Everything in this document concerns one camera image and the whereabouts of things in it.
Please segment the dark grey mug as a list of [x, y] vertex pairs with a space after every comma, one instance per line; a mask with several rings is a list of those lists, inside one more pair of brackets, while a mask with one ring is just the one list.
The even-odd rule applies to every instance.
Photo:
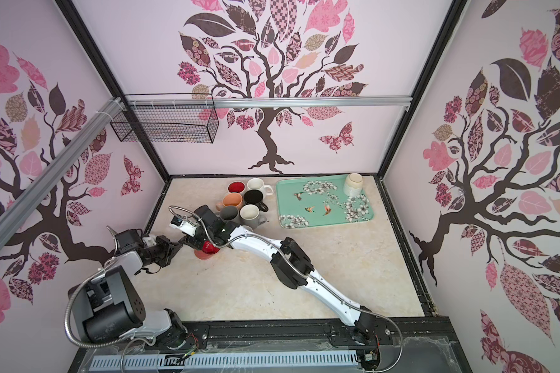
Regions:
[[219, 212], [219, 217], [225, 222], [240, 224], [240, 210], [236, 206], [225, 206]]

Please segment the peach and cream mug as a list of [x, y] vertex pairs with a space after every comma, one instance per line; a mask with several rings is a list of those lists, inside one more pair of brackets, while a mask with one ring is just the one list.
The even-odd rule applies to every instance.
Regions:
[[239, 193], [228, 193], [220, 202], [216, 204], [216, 209], [222, 211], [226, 207], [235, 207], [241, 209], [244, 206], [244, 198]]

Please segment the white mug red inside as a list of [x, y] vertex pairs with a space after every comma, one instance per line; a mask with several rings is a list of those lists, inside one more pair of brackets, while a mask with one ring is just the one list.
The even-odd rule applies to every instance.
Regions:
[[241, 181], [233, 181], [227, 187], [227, 191], [229, 193], [235, 193], [235, 194], [242, 194], [246, 189], [247, 187], [245, 183]]

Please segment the black and white mug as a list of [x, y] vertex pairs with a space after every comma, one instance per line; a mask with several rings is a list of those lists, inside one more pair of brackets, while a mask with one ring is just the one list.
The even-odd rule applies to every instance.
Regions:
[[269, 207], [264, 203], [264, 194], [259, 190], [248, 190], [244, 194], [245, 205], [254, 205], [262, 212], [268, 212]]

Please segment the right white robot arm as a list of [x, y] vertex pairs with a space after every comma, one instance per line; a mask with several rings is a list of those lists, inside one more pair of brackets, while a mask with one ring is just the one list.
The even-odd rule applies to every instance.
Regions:
[[309, 293], [334, 312], [352, 329], [357, 344], [379, 343], [397, 334], [387, 317], [351, 300], [326, 281], [294, 239], [270, 239], [253, 233], [236, 222], [222, 220], [206, 205], [195, 212], [178, 206], [170, 206], [169, 211], [178, 222], [177, 229], [186, 235], [186, 244], [195, 249], [207, 243], [216, 249], [230, 247], [266, 260], [284, 286]]

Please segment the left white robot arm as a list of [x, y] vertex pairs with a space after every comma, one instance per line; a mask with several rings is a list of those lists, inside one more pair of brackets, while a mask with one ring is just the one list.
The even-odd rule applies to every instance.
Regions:
[[182, 348], [189, 332], [179, 316], [170, 309], [147, 309], [133, 284], [137, 275], [152, 273], [150, 265], [170, 265], [182, 244], [145, 236], [140, 229], [108, 231], [114, 239], [112, 258], [68, 292], [66, 337], [85, 349], [139, 339], [159, 348]]

